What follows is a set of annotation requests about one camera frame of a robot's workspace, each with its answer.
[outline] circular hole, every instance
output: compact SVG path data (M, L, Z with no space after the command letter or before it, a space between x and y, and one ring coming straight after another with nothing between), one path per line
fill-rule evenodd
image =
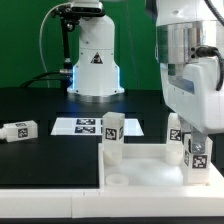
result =
M173 15L177 15L179 13L178 10L173 11Z

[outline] paper sheet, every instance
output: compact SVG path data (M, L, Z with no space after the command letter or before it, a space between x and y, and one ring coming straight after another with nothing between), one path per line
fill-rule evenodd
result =
M101 118L57 118L51 135L102 135ZM125 136L144 135L137 119L125 119Z

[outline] black cable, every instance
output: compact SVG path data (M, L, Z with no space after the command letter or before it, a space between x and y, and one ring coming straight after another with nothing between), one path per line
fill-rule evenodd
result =
M60 71L45 72L41 75L38 75L38 76L34 77L33 79L41 79L41 78L44 78L44 77L49 76L49 75L57 75L57 74L60 74Z
M45 72L45 73L43 73L41 75L38 75L38 76L32 78L31 80L26 81L20 87L24 87L24 85L27 85L29 82L32 83L33 80L38 80L38 79L41 79L41 78L44 78L44 77L48 77L48 76L51 76L51 75L57 75L57 74L60 74L60 72L59 71Z
M204 0L208 8L211 10L213 15L217 18L217 20L224 26L224 18L221 16L219 11L215 8L213 3L210 0Z
M23 83L20 87L22 88L27 88L28 86L30 86L33 82L39 82L39 81L64 81L66 79L59 79L59 78L55 78L55 79L31 79L25 83Z
M214 57L216 56L219 60L219 67L220 67L220 77L218 84L216 86L216 90L220 91L223 86L223 79L224 79L224 60L222 55L220 54L219 50L216 47L199 47L196 51L198 57Z
M219 64L220 64L220 77L219 77L219 82L217 84L216 90L220 91L222 86L223 86L223 79L224 79L224 61L222 58L222 55L218 50L214 50L215 55L219 59Z

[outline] black table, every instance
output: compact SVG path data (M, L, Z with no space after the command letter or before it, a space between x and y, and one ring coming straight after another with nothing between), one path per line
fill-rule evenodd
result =
M108 111L137 118L144 136L125 137L126 143L165 143L169 108L161 91L127 90L124 99L91 104L68 99L60 89L0 89L0 128L4 123L34 120L38 139L15 143L0 141L1 189L99 188L98 143L100 136L51 136L57 117L101 118ZM213 163L222 135L214 141ZM52 219L33 223L223 223L222 218ZM0 223L30 223L4 220Z

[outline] background wall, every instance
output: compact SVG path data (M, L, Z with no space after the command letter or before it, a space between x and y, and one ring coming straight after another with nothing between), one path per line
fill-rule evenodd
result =
M20 86L44 72L38 44L41 22L52 7L63 2L2 0L0 87ZM145 13L145 0L105 2L104 7L116 25L115 61L121 68L121 85L126 89L161 89L159 65L154 57L155 23ZM78 55L78 28L69 38L75 63ZM48 70L62 68L59 18L47 20L43 49Z

